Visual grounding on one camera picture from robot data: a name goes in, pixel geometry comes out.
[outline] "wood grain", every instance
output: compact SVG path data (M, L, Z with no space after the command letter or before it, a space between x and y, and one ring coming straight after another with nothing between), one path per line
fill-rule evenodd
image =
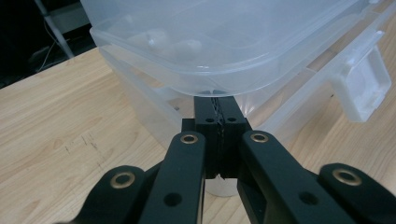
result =
M379 47L396 78L396 17ZM333 97L288 149L307 169L344 162L396 194L396 88L366 123ZM165 149L139 123L97 49L0 90L0 223L72 219L99 178L123 164L148 169ZM248 223L238 196L205 195L204 223Z

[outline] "dark background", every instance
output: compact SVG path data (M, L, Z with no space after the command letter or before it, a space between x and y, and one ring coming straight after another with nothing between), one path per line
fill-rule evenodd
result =
M42 0L48 11L77 1ZM0 88L67 59L44 23L34 0L0 0ZM94 48L90 28L88 25L64 34L75 55Z

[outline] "screw hole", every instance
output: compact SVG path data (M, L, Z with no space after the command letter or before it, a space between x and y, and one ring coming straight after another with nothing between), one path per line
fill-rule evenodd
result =
M163 198L163 202L169 207L175 207L181 203L181 195L178 193L169 193Z
M198 137L193 134L185 134L181 136L180 141L184 144L194 144L198 142Z
M335 169L332 171L332 175L341 183L349 186L359 186L361 184L361 178L346 169Z
M308 204L308 205L316 205L319 202L317 196L315 196L314 194L312 194L310 192L300 193L299 198L303 203Z
M268 142L268 137L265 134L262 133L254 133L250 136L251 140L257 142L257 143L265 143Z
M131 172L122 172L111 178L110 185L113 189L125 189L134 183L134 174Z

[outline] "wooden surface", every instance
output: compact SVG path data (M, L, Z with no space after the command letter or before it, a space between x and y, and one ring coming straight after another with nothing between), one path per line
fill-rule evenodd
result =
M396 78L396 18L380 41ZM362 169L396 194L396 88L366 123L351 123L335 97L288 145L307 169ZM0 90L0 223L72 219L109 169L148 169L165 149L135 117L97 49ZM248 223L239 197L206 194L204 223Z

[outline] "plastic container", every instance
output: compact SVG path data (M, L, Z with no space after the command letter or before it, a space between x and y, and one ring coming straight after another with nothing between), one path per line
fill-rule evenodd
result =
M254 129L285 142L334 93L351 120L366 121L390 87L376 42L394 1L81 2L137 116L165 147L193 118L194 95L234 95Z

